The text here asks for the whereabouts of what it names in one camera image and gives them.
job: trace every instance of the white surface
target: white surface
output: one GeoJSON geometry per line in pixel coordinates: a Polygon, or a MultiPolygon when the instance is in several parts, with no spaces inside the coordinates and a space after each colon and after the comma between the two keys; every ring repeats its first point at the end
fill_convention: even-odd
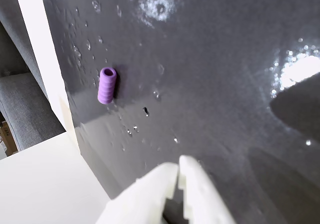
{"type": "Polygon", "coordinates": [[[18,0],[51,108],[78,147],[43,0],[18,0]]]}
{"type": "Polygon", "coordinates": [[[96,224],[158,224],[174,196],[178,165],[163,163],[109,201],[96,224]]]}
{"type": "Polygon", "coordinates": [[[219,192],[193,157],[180,156],[179,170],[185,219],[192,224],[235,224],[219,192]]]}
{"type": "Polygon", "coordinates": [[[109,201],[67,133],[0,160],[0,223],[95,223],[109,201]]]}

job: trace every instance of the purple ribbed cylinder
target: purple ribbed cylinder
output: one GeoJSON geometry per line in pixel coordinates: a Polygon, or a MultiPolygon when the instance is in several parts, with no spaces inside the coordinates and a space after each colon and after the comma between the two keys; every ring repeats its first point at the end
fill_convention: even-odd
{"type": "Polygon", "coordinates": [[[102,104],[108,104],[114,98],[117,73],[113,68],[103,68],[100,71],[98,100],[102,104]]]}

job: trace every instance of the dark gray board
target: dark gray board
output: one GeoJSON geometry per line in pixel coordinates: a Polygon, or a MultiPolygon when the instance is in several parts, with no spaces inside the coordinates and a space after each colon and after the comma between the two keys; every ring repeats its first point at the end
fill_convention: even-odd
{"type": "MultiPolygon", "coordinates": [[[[81,154],[110,197],[188,154],[239,224],[319,222],[320,76],[279,81],[289,51],[316,55],[320,0],[43,1],[81,154]],[[119,75],[107,106],[105,66],[119,75]]],[[[169,223],[181,223],[181,196],[169,223]]]]}

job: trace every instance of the small hole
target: small hole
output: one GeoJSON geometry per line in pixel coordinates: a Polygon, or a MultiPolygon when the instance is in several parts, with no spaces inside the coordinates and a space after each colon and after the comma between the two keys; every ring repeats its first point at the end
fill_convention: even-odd
{"type": "Polygon", "coordinates": [[[146,107],[144,107],[143,109],[144,109],[144,111],[145,111],[145,114],[146,114],[147,116],[149,116],[150,114],[149,114],[148,109],[147,109],[146,107]]]}
{"type": "Polygon", "coordinates": [[[112,76],[112,75],[114,75],[114,73],[113,73],[112,70],[110,70],[110,69],[105,69],[104,74],[107,75],[107,76],[112,76]]]}
{"type": "Polygon", "coordinates": [[[156,6],[157,7],[157,11],[158,11],[158,15],[162,14],[165,10],[165,6],[163,4],[159,4],[156,6]]]}

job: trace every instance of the gray fabric couch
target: gray fabric couch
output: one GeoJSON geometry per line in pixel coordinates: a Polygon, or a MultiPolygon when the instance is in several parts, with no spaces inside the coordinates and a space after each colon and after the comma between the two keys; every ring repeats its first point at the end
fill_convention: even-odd
{"type": "Polygon", "coordinates": [[[19,151],[65,132],[47,99],[18,0],[0,0],[0,111],[19,151]]]}

